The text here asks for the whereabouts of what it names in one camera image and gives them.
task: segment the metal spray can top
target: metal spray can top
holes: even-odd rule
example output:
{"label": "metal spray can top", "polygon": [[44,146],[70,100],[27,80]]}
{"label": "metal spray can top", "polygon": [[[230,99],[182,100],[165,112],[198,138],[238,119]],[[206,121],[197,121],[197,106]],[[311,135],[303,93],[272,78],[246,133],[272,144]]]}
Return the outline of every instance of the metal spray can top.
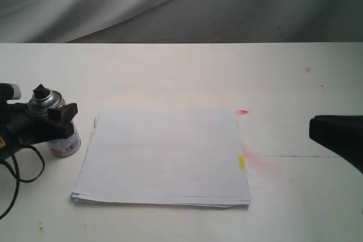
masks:
{"label": "metal spray can top", "polygon": [[33,90],[33,96],[28,103],[28,108],[33,113],[46,114],[47,109],[58,108],[63,106],[62,103],[64,104],[64,100],[59,92],[47,89],[40,84]]}

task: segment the dirt speck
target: dirt speck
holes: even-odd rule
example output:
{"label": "dirt speck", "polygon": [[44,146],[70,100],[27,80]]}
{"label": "dirt speck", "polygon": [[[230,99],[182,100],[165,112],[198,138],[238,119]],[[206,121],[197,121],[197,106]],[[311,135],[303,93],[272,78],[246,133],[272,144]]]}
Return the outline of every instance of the dirt speck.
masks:
{"label": "dirt speck", "polygon": [[38,229],[41,233],[44,233],[44,229],[43,229],[43,225],[42,225],[41,221],[38,222]]}

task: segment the table surface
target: table surface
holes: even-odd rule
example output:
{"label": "table surface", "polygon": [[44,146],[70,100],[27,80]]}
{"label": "table surface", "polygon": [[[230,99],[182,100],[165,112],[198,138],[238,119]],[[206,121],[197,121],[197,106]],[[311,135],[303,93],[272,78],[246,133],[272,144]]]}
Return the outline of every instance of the table surface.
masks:
{"label": "table surface", "polygon": [[[1,82],[21,101],[39,83],[77,102],[81,149],[39,149],[46,169],[22,184],[0,222],[7,241],[362,241],[363,177],[309,140],[319,114],[362,114],[363,43],[0,44]],[[75,205],[77,181],[104,108],[231,108],[238,117],[252,202],[248,208]],[[18,153],[22,176],[40,163]],[[0,211],[15,180],[0,168]]]}

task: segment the spray can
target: spray can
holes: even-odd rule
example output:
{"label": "spray can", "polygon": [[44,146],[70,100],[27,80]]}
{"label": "spray can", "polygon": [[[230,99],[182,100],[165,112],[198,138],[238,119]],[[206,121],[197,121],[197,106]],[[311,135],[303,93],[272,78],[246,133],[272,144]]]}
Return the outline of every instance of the spray can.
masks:
{"label": "spray can", "polygon": [[[42,84],[33,90],[33,97],[28,103],[28,108],[34,114],[47,115],[48,109],[59,108],[66,105],[63,96],[45,88]],[[58,139],[47,142],[55,157],[65,158],[75,154],[81,147],[81,138],[72,121],[74,134],[67,139]]]}

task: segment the stack of paper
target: stack of paper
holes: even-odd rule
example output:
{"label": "stack of paper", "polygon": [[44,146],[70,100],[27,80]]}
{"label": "stack of paper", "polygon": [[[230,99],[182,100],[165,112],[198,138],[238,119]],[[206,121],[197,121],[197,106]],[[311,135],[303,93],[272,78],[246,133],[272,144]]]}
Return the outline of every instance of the stack of paper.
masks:
{"label": "stack of paper", "polygon": [[250,203],[230,110],[101,111],[73,197],[78,203],[230,207]]}

